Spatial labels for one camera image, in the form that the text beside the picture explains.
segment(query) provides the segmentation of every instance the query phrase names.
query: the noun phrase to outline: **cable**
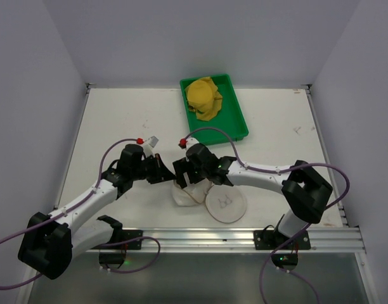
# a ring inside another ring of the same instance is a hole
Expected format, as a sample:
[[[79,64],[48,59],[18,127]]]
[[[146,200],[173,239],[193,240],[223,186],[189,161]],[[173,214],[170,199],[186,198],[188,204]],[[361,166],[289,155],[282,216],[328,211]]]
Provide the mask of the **cable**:
[[[112,244],[102,244],[100,245],[101,247],[113,247],[113,246],[119,246],[119,245],[123,245],[123,244],[128,244],[128,243],[131,243],[131,242],[135,242],[135,241],[139,241],[140,239],[150,239],[152,241],[155,241],[156,244],[157,244],[157,253],[155,255],[155,257],[153,258],[152,261],[150,261],[149,263],[147,263],[146,265],[140,267],[140,268],[137,268],[137,269],[132,269],[132,270],[117,270],[117,269],[111,269],[109,268],[107,265],[105,267],[105,269],[107,269],[108,271],[110,272],[115,272],[116,274],[132,274],[134,272],[138,272],[138,271],[141,271],[143,269],[146,269],[148,268],[149,266],[152,266],[152,264],[154,262],[156,262],[158,256],[160,255],[160,243],[157,239],[155,239],[154,237],[150,237],[150,236],[140,236],[140,237],[136,237],[134,239],[129,239],[128,241],[123,241],[123,242],[118,242],[118,243],[112,243]]]
[[[346,194],[349,192],[349,189],[351,187],[351,184],[350,184],[350,181],[349,181],[349,178],[347,177],[347,175],[338,167],[336,166],[333,166],[333,165],[330,165],[330,164],[327,164],[327,163],[307,163],[307,164],[303,164],[303,165],[299,165],[299,166],[293,166],[293,167],[289,167],[287,169],[284,169],[284,170],[280,170],[279,172],[275,171],[275,170],[267,170],[267,169],[262,169],[262,168],[256,168],[256,167],[252,167],[252,166],[246,166],[246,164],[240,159],[239,157],[239,154],[238,154],[238,150],[236,149],[236,146],[232,140],[232,138],[227,134],[225,133],[224,131],[222,131],[221,129],[218,129],[218,128],[214,128],[214,127],[203,127],[203,128],[199,128],[199,129],[196,129],[192,132],[190,132],[186,137],[184,137],[184,140],[187,140],[187,138],[189,138],[190,136],[192,136],[194,133],[197,133],[198,131],[202,131],[202,130],[214,130],[214,131],[217,131],[219,133],[222,133],[223,135],[226,136],[226,138],[228,139],[228,141],[230,142],[231,146],[232,146],[232,149],[233,149],[233,152],[235,154],[235,157],[236,157],[236,160],[238,161],[238,163],[243,166],[243,167],[247,167],[249,170],[253,170],[253,171],[256,171],[256,172],[261,172],[261,173],[267,173],[267,174],[283,174],[283,173],[287,173],[287,172],[291,172],[291,171],[294,171],[294,170],[300,170],[300,169],[303,169],[303,168],[309,168],[309,167],[326,167],[326,168],[331,168],[332,170],[335,170],[337,171],[344,179],[345,179],[345,183],[346,183],[346,186],[345,186],[345,190],[344,192],[337,198],[335,199],[333,202],[331,202],[330,204],[328,204],[326,206],[326,210],[334,205],[336,205],[340,200],[342,200]],[[286,240],[283,244],[279,245],[279,247],[277,247],[276,249],[274,249],[270,254],[269,254],[269,257],[266,259],[266,261],[263,263],[262,265],[262,268],[261,268],[261,271],[260,271],[260,274],[259,274],[259,289],[260,289],[260,293],[261,293],[261,296],[262,296],[262,299],[264,301],[265,304],[268,304],[268,301],[266,299],[266,296],[264,294],[264,291],[263,291],[263,274],[264,274],[264,269],[266,268],[266,265],[267,263],[270,261],[271,257],[280,249],[282,249],[283,247],[285,247],[286,245],[290,244],[292,241],[294,241],[295,239],[297,239],[297,237],[299,237],[302,233],[304,233],[310,226],[311,224],[308,224],[306,225],[304,228],[302,228],[299,232],[297,232],[296,234],[294,234],[292,237],[290,237],[288,240]],[[303,278],[301,275],[299,274],[296,274],[295,272],[290,272],[293,276],[296,276],[298,277],[299,279],[303,280],[305,283],[307,283],[311,289],[314,291],[314,294],[315,294],[315,297],[316,297],[316,300],[317,300],[317,303],[320,304],[320,299],[319,299],[319,296],[318,296],[318,292],[316,291],[316,289],[313,287],[313,285],[305,278]]]
[[[103,157],[101,158],[101,161],[100,161],[100,168],[98,170],[98,178],[97,178],[97,182],[96,184],[94,185],[94,188],[98,188],[98,186],[100,185],[100,181],[101,181],[101,173],[102,173],[102,170],[103,170],[103,164],[104,164],[104,160],[105,158],[107,157],[108,153],[118,144],[120,143],[124,143],[126,141],[135,141],[136,142],[136,139],[133,139],[133,138],[126,138],[126,139],[121,139],[120,141],[117,141],[115,142],[114,144],[112,144],[104,153]],[[67,212],[71,212],[73,211],[74,209],[80,207],[82,204],[84,204],[92,195],[94,194],[94,191],[91,191],[89,194],[87,194],[87,196],[85,198],[83,198],[82,200],[80,200],[80,202],[78,202],[77,204],[75,204],[73,207],[67,209]],[[49,220],[45,221],[45,222],[41,222],[39,224],[36,224],[36,225],[33,225],[32,227],[29,227],[29,228],[26,228],[24,230],[21,230],[21,231],[18,231],[16,233],[13,233],[9,236],[6,236],[2,239],[0,239],[0,245],[9,241],[10,239],[13,239],[13,238],[16,238],[17,236],[20,236],[22,234],[25,234],[25,233],[28,233],[30,231],[33,231],[33,230],[36,230],[42,226],[45,226],[45,225],[48,225],[49,223],[52,223],[54,222],[55,220],[57,219],[60,219],[61,217],[64,216],[64,213],[61,213],[55,217],[52,217],[50,218]],[[18,284],[15,284],[15,285],[9,285],[9,286],[0,286],[0,290],[9,290],[9,289],[15,289],[15,288],[18,288],[18,287],[21,287],[21,286],[24,286],[30,282],[33,282],[34,280],[40,278],[42,276],[42,274],[37,274],[36,276],[34,276],[33,278],[25,281],[25,282],[22,282],[22,283],[18,283]]]

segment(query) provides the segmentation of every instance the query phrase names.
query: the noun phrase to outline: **red cap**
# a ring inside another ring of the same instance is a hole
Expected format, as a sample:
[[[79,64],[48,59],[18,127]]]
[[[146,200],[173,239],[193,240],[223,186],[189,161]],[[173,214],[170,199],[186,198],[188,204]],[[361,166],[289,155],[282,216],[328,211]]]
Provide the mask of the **red cap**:
[[[179,147],[185,149],[185,147],[187,147],[187,140],[184,138],[180,139]]]

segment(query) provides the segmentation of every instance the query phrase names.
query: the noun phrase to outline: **glass panel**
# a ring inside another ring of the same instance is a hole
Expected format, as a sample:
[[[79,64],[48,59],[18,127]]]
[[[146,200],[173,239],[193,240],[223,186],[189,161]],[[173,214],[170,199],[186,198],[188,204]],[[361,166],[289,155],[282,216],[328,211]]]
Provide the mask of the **glass panel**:
[[[122,269],[139,267],[150,254],[128,252]],[[262,303],[258,277],[265,254],[163,253],[149,269],[135,274],[98,270],[98,254],[85,253],[54,281],[34,284],[36,303]],[[368,300],[354,254],[299,255],[296,271],[317,289],[322,304]],[[270,303],[316,303],[300,279],[269,265],[264,290]]]

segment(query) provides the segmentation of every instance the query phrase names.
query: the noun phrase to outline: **black mounting bracket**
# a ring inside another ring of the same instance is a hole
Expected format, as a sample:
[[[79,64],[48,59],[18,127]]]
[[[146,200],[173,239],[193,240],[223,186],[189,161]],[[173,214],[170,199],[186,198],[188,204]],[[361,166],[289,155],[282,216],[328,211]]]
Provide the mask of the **black mounting bracket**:
[[[120,232],[120,234],[119,234],[119,237],[116,240],[108,242],[108,244],[128,241],[130,239],[139,238],[141,236],[143,236],[143,231],[142,230],[137,230],[137,229],[122,230]],[[141,247],[142,247],[142,240],[140,239],[138,241],[134,241],[134,242],[128,243],[127,249],[128,250],[140,250]],[[102,250],[104,250],[104,249],[115,249],[116,250],[116,249],[120,249],[120,246],[114,246],[114,247],[97,246],[97,247],[94,247],[94,249],[102,249]]]
[[[119,234],[119,240],[114,243],[128,241],[130,239],[139,238],[143,235],[142,230],[122,230]],[[128,243],[127,250],[140,250],[142,247],[142,240]],[[95,247],[95,249],[108,249],[107,247],[103,248],[100,246]],[[100,252],[98,255],[98,261],[100,265],[120,265],[124,262],[125,257],[122,255],[122,250],[119,252]]]
[[[122,230],[122,239],[128,241],[130,239],[139,238],[143,236],[142,230]],[[128,250],[140,250],[142,247],[142,240],[128,243]]]
[[[277,239],[275,230],[255,230],[253,232],[253,241],[256,250],[274,250],[286,240]],[[301,234],[293,242],[282,248],[282,250],[292,250],[295,244],[298,244],[299,250],[310,250],[311,243],[309,241],[308,231]]]

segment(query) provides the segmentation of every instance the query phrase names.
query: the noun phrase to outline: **black joint motor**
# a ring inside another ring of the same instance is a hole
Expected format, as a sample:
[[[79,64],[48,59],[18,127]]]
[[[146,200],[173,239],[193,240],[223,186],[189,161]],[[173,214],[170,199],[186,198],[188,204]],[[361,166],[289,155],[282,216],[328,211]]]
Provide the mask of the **black joint motor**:
[[[297,160],[295,167],[307,164]],[[281,189],[291,210],[301,220],[318,224],[332,194],[332,186],[312,167],[291,172]]]

